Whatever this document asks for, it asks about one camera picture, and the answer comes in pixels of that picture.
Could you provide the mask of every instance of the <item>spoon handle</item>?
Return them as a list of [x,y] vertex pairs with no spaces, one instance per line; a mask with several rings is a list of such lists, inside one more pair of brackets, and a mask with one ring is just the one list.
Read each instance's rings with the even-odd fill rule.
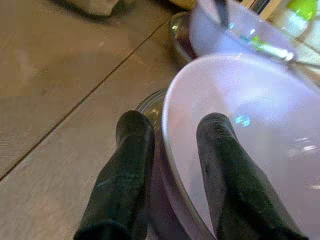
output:
[[221,25],[225,28],[229,28],[229,12],[227,0],[214,0],[217,8]]

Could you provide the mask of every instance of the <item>plastic bowl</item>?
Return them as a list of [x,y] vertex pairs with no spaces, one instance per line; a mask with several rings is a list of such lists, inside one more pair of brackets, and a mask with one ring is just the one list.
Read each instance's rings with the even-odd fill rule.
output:
[[261,41],[296,53],[287,36],[245,6],[228,0],[228,11],[230,31],[220,26],[215,1],[197,0],[191,15],[189,38],[198,57],[217,52],[252,52],[254,49],[238,36],[249,39],[258,36]]
[[266,173],[300,229],[317,239],[320,228],[320,93],[316,88],[255,55],[211,55],[185,66],[164,101],[162,132],[169,170],[165,184],[182,225],[201,237],[215,230],[196,140],[209,113],[228,116],[240,144]]

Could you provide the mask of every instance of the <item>stainless steel bowl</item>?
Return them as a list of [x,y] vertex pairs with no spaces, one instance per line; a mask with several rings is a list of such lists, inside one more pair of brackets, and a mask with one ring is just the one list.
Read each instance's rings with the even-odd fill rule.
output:
[[189,23],[189,12],[175,14],[169,23],[171,41],[174,46],[174,58],[181,68],[197,57],[189,40]]

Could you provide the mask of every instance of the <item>tile floor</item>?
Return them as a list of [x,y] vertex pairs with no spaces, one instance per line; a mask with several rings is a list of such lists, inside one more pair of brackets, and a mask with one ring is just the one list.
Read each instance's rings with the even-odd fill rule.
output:
[[92,20],[55,0],[0,1],[0,239],[72,239],[118,118],[179,70],[176,11],[136,0]]

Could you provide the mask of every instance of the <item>floor tile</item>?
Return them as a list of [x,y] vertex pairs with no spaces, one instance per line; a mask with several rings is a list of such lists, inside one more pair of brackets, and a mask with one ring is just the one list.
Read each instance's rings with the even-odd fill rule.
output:
[[136,0],[91,19],[53,0],[1,1],[0,178],[173,12]]
[[177,73],[171,51],[159,45],[160,36],[144,43],[0,182],[5,219],[0,239],[72,238],[95,179],[115,149],[118,118],[167,88]]

